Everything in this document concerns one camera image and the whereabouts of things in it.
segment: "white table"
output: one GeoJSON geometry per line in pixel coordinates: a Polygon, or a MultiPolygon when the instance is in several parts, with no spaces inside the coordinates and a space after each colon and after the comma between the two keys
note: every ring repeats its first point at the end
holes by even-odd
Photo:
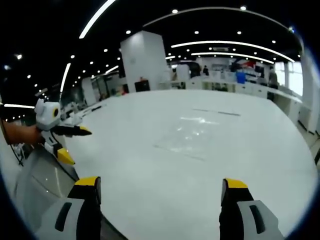
{"type": "Polygon", "coordinates": [[[316,166],[296,126],[271,101],[164,90],[106,103],[83,118],[93,135],[66,142],[80,177],[101,176],[101,211],[130,240],[218,240],[226,177],[248,185],[283,235],[303,216],[316,166]],[[192,148],[164,149],[179,144],[192,148]]]}

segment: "black ceiling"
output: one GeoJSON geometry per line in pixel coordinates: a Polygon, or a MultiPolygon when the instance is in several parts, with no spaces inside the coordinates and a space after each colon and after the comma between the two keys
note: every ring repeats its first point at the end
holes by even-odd
{"type": "Polygon", "coordinates": [[[176,14],[143,28],[143,25],[168,15],[173,9],[179,11],[200,7],[232,7],[246,5],[247,9],[268,16],[283,25],[291,26],[289,7],[275,1],[276,5],[260,1],[150,1],[117,0],[93,25],[84,39],[79,35],[87,22],[106,0],[50,0],[7,1],[1,15],[3,41],[0,47],[0,92],[3,102],[34,105],[39,89],[52,90],[60,84],[67,63],[71,67],[65,89],[78,80],[78,76],[96,75],[110,67],[120,65],[120,42],[125,40],[127,30],[131,35],[150,31],[163,36],[166,53],[192,59],[194,52],[208,52],[209,47],[236,48],[237,53],[283,61],[279,56],[252,47],[223,44],[202,44],[172,49],[171,45],[193,41],[239,41],[260,45],[283,53],[294,60],[301,50],[297,38],[285,28],[260,16],[232,10],[199,10],[176,14]],[[17,60],[14,54],[22,54],[17,60]]]}

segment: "robotic hand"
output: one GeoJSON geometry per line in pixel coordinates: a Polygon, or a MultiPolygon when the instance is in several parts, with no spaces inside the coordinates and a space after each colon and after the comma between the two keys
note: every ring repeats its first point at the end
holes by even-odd
{"type": "Polygon", "coordinates": [[[74,160],[53,133],[60,136],[85,136],[92,133],[83,126],[63,124],[60,120],[61,108],[59,102],[45,102],[43,99],[39,99],[34,111],[36,126],[41,130],[41,135],[44,138],[44,148],[54,155],[58,161],[74,165],[74,160]]]}

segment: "white pillar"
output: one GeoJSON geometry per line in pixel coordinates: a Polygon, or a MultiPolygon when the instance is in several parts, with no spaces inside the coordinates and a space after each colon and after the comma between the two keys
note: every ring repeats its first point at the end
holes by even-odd
{"type": "Polygon", "coordinates": [[[167,70],[162,36],[140,31],[121,42],[121,54],[130,93],[136,92],[140,77],[149,81],[150,90],[157,90],[167,70]]]}
{"type": "Polygon", "coordinates": [[[302,101],[305,107],[300,113],[299,120],[308,131],[314,133],[319,118],[320,74],[309,49],[304,49],[301,56],[301,67],[303,76],[302,101]]]}

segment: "curved light strip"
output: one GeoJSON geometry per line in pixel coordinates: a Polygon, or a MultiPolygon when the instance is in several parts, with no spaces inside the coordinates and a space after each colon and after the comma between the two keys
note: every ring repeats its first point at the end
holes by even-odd
{"type": "Polygon", "coordinates": [[[67,78],[67,75],[68,75],[68,71],[69,71],[70,65],[71,65],[71,63],[68,63],[66,65],[66,67],[65,67],[63,78],[62,78],[62,83],[61,83],[61,87],[60,87],[60,93],[62,93],[63,90],[64,90],[64,86],[65,86],[65,82],[66,82],[66,78],[67,78]]]}
{"type": "Polygon", "coordinates": [[[112,72],[113,70],[116,70],[119,66],[114,66],[113,68],[110,68],[108,71],[105,72],[105,74],[108,74],[112,72]]]}
{"type": "Polygon", "coordinates": [[[97,19],[113,4],[116,0],[107,0],[99,9],[95,12],[93,17],[90,19],[90,21],[86,24],[85,28],[83,29],[82,33],[79,36],[79,39],[83,39],[90,28],[95,24],[97,19]]]}
{"type": "Polygon", "coordinates": [[[22,109],[34,109],[34,106],[26,106],[26,105],[19,105],[19,104],[5,104],[7,108],[22,108],[22,109]]]}
{"type": "Polygon", "coordinates": [[[281,56],[281,57],[289,60],[292,63],[295,62],[295,60],[291,59],[290,57],[288,57],[286,55],[283,55],[280,52],[274,51],[272,49],[269,49],[269,48],[266,48],[266,47],[263,47],[263,46],[259,46],[259,45],[255,45],[255,44],[251,44],[251,43],[240,42],[240,41],[192,41],[192,42],[186,42],[186,43],[172,45],[171,48],[177,48],[177,47],[189,46],[189,45],[197,45],[197,44],[235,44],[235,45],[243,45],[243,46],[253,47],[253,48],[256,48],[256,49],[262,49],[262,50],[268,51],[270,53],[277,54],[278,56],[281,56]]]}
{"type": "Polygon", "coordinates": [[[239,53],[229,53],[229,52],[196,52],[196,53],[191,53],[191,55],[228,55],[228,56],[239,56],[239,57],[244,57],[244,58],[251,58],[251,59],[257,59],[260,61],[264,61],[266,63],[270,64],[275,64],[273,61],[260,58],[257,56],[250,56],[250,55],[245,55],[245,54],[239,54],[239,53]]]}
{"type": "Polygon", "coordinates": [[[190,8],[190,9],[187,9],[187,10],[182,10],[182,11],[179,11],[178,13],[171,13],[171,14],[168,14],[168,15],[165,15],[165,16],[162,16],[162,17],[159,17],[157,18],[156,20],[153,20],[153,21],[150,21],[148,22],[147,24],[143,25],[143,27],[146,27],[150,24],[153,24],[155,22],[158,22],[162,19],[166,19],[168,17],[171,17],[171,16],[176,16],[176,15],[179,15],[179,14],[184,14],[184,13],[188,13],[188,12],[193,12],[193,11],[200,11],[200,10],[232,10],[232,11],[238,11],[238,12],[246,12],[248,14],[253,14],[253,15],[256,15],[256,16],[259,16],[259,17],[262,17],[262,18],[265,18],[265,19],[268,19],[276,24],[278,24],[279,26],[285,28],[286,30],[289,30],[288,27],[286,27],[285,25],[283,25],[282,23],[268,17],[268,16],[265,16],[265,15],[262,15],[260,13],[257,13],[255,11],[249,11],[249,10],[241,10],[240,8],[235,8],[235,7],[226,7],[226,6],[205,6],[205,7],[197,7],[197,8],[190,8]]]}
{"type": "Polygon", "coordinates": [[[165,60],[168,60],[168,59],[175,59],[176,58],[176,56],[167,56],[166,58],[165,58],[165,60]]]}

